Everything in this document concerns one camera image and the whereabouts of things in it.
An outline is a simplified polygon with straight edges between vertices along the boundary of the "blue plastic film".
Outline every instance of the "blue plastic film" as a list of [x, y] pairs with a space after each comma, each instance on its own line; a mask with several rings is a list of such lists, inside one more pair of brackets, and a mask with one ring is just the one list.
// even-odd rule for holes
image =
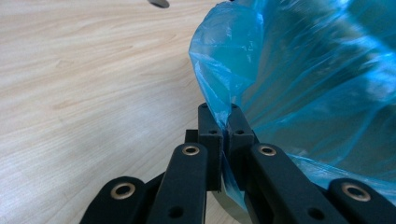
[[313, 182], [353, 176], [396, 204], [394, 11], [390, 0], [217, 5], [190, 48], [217, 123], [227, 132], [235, 103]]

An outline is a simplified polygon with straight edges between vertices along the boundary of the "wooden surface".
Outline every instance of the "wooden surface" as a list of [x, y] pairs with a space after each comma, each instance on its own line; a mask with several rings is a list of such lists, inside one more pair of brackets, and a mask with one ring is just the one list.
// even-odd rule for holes
[[[79, 223], [109, 180], [163, 172], [204, 101], [193, 32], [217, 2], [0, 2], [0, 223]], [[236, 223], [208, 194], [206, 223]]]

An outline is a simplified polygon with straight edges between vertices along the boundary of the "round hole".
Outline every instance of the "round hole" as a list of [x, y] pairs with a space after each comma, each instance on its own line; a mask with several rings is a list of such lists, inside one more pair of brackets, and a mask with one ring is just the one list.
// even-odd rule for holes
[[370, 194], [366, 190], [362, 189], [357, 185], [344, 183], [342, 185], [342, 190], [348, 197], [356, 201], [368, 202], [371, 200]]
[[166, 0], [148, 0], [155, 7], [168, 8], [170, 5]]
[[183, 208], [179, 206], [172, 207], [169, 209], [168, 216], [171, 218], [178, 218], [183, 216]]
[[123, 200], [134, 194], [135, 186], [131, 183], [120, 183], [116, 185], [110, 192], [113, 199]]
[[322, 211], [318, 210], [317, 208], [310, 208], [308, 209], [308, 215], [316, 220], [323, 220], [324, 214]]
[[263, 154], [265, 156], [275, 156], [276, 155], [276, 150], [271, 147], [268, 147], [268, 146], [260, 147], [259, 151], [261, 154]]
[[194, 155], [199, 153], [199, 148], [198, 147], [190, 147], [190, 146], [188, 146], [188, 147], [184, 147], [182, 151], [183, 151], [184, 155], [194, 156]]

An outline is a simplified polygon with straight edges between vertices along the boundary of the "plastic bag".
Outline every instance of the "plastic bag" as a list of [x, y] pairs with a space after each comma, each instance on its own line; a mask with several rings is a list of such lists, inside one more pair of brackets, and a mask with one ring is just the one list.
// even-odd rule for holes
[[375, 0], [217, 5], [190, 56], [219, 126], [236, 103], [311, 181], [359, 179], [396, 204], [395, 10]]

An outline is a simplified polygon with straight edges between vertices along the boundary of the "wooden table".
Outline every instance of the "wooden table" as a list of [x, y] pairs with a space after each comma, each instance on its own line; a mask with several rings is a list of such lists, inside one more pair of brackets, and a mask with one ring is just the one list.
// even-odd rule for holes
[[[193, 32], [217, 2], [0, 2], [0, 223], [78, 223], [109, 180], [163, 172], [204, 101]], [[206, 223], [237, 223], [208, 194]]]

